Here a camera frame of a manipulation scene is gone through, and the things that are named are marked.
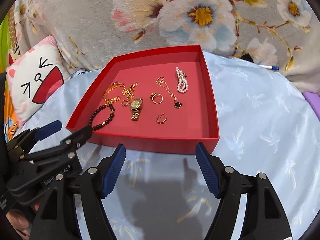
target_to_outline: pendant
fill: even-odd
[[[182,106],[182,103],[180,103],[178,101],[174,104],[174,107],[177,108],[177,109],[179,109],[180,106]]]

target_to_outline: red box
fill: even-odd
[[[176,67],[187,75],[189,89],[185,94],[177,91]],[[176,109],[174,99],[165,88],[156,84],[164,76],[170,90],[182,103]],[[89,142],[116,147],[119,143],[127,149],[157,153],[194,154],[198,142],[204,143],[211,153],[219,141],[217,111],[211,81],[201,47],[198,45],[149,49],[114,57],[89,87],[74,110],[67,129],[71,132],[85,126],[92,113],[105,103],[103,94],[110,85],[119,81],[134,88],[134,98],[143,98],[138,121],[132,121],[130,107],[121,103],[122,88],[112,90],[107,98],[120,96],[114,103],[115,117],[100,130],[94,131]],[[150,95],[162,94],[161,104],[154,104]],[[158,124],[156,117],[165,113],[167,122]],[[97,114],[93,125],[110,115],[107,107]]]

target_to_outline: gold necklace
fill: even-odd
[[[172,93],[172,91],[170,90],[170,88],[168,87],[167,82],[164,80],[164,77],[161,76],[157,79],[156,84],[159,85],[160,87],[165,88],[165,90],[167,90],[167,92],[170,94],[170,97],[174,98],[174,107],[175,108],[180,108],[182,106],[182,103],[180,103],[178,101],[178,98],[176,97],[176,95],[174,93]]]
[[[120,97],[116,97],[116,98],[113,98],[113,99],[107,99],[107,95],[115,88],[118,88],[118,87],[123,87],[123,90],[122,90],[122,95],[126,95],[128,99],[132,99],[133,98],[133,94],[132,92],[134,92],[134,87],[136,85],[138,85],[139,83],[133,83],[131,84],[131,86],[126,89],[125,88],[125,85],[123,83],[120,83],[120,82],[115,82],[113,83],[103,94],[103,99],[105,100],[106,102],[106,105],[109,105],[109,104],[112,104],[112,103],[115,103],[117,101],[119,101],[121,98]]]

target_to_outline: watch face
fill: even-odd
[[[132,108],[136,108],[138,105],[140,105],[140,100],[136,99],[136,100],[133,100],[130,104],[130,106]]]

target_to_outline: white pen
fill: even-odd
[[[275,66],[266,66],[266,65],[259,65],[259,66],[266,68],[266,69],[274,70],[274,71],[279,70],[279,68],[275,67]]]

